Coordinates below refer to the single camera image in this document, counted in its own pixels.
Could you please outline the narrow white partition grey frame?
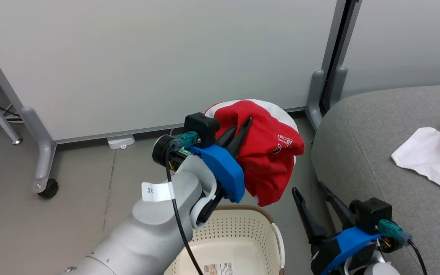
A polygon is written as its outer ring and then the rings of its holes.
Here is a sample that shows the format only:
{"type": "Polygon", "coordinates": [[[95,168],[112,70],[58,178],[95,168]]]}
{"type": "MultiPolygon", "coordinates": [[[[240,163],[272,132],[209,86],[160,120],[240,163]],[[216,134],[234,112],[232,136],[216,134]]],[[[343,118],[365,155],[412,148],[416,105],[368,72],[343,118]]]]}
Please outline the narrow white partition grey frame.
{"type": "Polygon", "coordinates": [[[351,0],[325,107],[372,91],[440,85],[440,0],[351,0]]]}

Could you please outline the white power adapter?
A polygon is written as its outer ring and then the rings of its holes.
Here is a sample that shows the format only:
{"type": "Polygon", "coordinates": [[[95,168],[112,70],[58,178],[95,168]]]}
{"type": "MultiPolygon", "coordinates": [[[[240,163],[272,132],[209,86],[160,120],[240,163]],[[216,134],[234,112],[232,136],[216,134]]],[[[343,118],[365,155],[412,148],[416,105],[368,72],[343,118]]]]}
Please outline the white power adapter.
{"type": "Polygon", "coordinates": [[[112,136],[107,138],[109,148],[111,150],[117,149],[126,149],[128,146],[131,146],[135,143],[135,138],[133,134],[128,135],[120,135],[120,136],[112,136]]]}

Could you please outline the red jersey with number print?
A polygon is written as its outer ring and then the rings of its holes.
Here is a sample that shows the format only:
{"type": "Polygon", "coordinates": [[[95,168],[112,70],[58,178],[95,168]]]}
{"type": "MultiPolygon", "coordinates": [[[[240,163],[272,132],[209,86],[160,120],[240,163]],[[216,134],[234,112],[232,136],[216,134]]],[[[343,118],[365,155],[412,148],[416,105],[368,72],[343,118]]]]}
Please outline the red jersey with number print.
{"type": "Polygon", "coordinates": [[[270,102],[247,99],[221,102],[204,113],[220,122],[216,137],[234,124],[252,122],[238,153],[246,190],[259,207],[278,202],[291,179],[296,157],[304,153],[304,141],[295,120],[270,102]]]}

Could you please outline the black caster wheel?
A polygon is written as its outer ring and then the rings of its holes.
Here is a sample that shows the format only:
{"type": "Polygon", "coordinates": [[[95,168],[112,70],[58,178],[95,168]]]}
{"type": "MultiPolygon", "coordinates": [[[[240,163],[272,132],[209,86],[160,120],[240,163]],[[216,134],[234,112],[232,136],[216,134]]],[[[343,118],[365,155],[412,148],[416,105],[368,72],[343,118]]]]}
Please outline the black caster wheel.
{"type": "Polygon", "coordinates": [[[56,195],[58,189],[59,189],[59,185],[56,179],[48,179],[45,190],[39,192],[38,196],[46,200],[51,199],[56,195]]]}

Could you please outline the printed sticker in basket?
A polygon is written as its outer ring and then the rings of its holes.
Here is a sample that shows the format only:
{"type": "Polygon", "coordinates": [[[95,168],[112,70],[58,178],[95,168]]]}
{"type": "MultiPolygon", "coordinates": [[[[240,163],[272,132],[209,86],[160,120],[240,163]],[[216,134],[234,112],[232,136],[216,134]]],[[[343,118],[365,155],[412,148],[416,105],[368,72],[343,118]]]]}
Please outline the printed sticker in basket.
{"type": "Polygon", "coordinates": [[[204,265],[203,275],[234,275],[233,263],[222,262],[204,265]]]}

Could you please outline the wide white partition grey frame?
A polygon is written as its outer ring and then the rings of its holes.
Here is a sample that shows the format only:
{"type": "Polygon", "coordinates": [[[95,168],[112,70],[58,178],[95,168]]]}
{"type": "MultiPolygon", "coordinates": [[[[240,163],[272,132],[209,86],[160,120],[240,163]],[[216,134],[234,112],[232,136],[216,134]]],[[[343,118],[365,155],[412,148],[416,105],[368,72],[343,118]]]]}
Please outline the wide white partition grey frame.
{"type": "Polygon", "coordinates": [[[309,104],[345,0],[0,0],[0,86],[39,145],[179,127],[219,102],[309,104]]]}

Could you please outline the cream plastic laundry basket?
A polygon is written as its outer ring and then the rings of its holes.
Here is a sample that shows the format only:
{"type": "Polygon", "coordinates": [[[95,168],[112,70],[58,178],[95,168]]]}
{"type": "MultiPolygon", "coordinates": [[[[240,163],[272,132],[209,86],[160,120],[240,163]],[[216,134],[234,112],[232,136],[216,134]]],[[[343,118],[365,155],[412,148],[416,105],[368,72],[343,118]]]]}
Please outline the cream plastic laundry basket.
{"type": "MultiPolygon", "coordinates": [[[[200,268],[232,262],[234,275],[285,275],[283,237],[271,216],[255,206],[219,206],[189,243],[200,268]]],[[[198,275],[184,249],[164,275],[198,275]]]]}

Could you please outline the grey fabric sofa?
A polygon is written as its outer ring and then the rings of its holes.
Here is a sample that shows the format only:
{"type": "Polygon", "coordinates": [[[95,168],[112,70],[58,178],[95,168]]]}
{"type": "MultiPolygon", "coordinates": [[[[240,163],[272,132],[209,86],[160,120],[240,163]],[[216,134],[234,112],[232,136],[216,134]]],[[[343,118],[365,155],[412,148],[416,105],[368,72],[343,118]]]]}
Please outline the grey fabric sofa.
{"type": "Polygon", "coordinates": [[[343,202],[379,198],[407,230],[428,275],[440,275],[440,186],[391,159],[417,129],[440,132],[440,86],[367,92],[334,105],[314,138],[318,179],[343,202]]]}

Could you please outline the white garment red striped trim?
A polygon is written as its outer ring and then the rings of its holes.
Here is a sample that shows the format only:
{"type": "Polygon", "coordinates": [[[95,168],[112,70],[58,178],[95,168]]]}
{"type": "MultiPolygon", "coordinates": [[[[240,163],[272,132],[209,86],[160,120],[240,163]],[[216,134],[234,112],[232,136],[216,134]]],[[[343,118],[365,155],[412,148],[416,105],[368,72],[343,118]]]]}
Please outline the white garment red striped trim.
{"type": "Polygon", "coordinates": [[[417,129],[391,158],[398,167],[414,170],[440,186],[440,131],[417,129]]]}

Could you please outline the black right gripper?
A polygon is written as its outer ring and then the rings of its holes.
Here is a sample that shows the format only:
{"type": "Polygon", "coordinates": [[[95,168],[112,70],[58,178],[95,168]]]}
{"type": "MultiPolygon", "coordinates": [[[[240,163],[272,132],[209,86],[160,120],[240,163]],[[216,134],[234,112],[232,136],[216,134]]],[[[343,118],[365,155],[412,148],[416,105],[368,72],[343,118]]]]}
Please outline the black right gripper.
{"type": "MultiPolygon", "coordinates": [[[[355,215],[323,182],[318,181],[322,195],[335,210],[342,223],[342,230],[355,226],[355,215]]],[[[343,275],[340,267],[343,254],[343,235],[327,238],[328,232],[321,226],[306,206],[306,200],[299,190],[292,188],[292,196],[300,215],[308,242],[313,247],[311,271],[313,275],[343,275]]]]}

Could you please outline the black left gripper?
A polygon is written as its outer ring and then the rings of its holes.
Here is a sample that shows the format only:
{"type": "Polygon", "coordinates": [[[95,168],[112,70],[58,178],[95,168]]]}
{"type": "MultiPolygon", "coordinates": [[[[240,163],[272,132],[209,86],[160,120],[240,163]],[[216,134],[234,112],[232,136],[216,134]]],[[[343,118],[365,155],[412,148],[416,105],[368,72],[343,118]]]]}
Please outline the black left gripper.
{"type": "MultiPolygon", "coordinates": [[[[230,155],[232,158],[237,158],[251,123],[252,117],[248,117],[241,126],[232,125],[216,139],[217,146],[222,148],[230,147],[230,155]]],[[[166,160],[166,151],[173,139],[175,137],[170,135],[163,135],[157,139],[152,149],[152,160],[162,167],[168,167],[172,171],[177,171],[182,162],[188,157],[189,152],[184,148],[172,151],[168,160],[166,160]]]]}

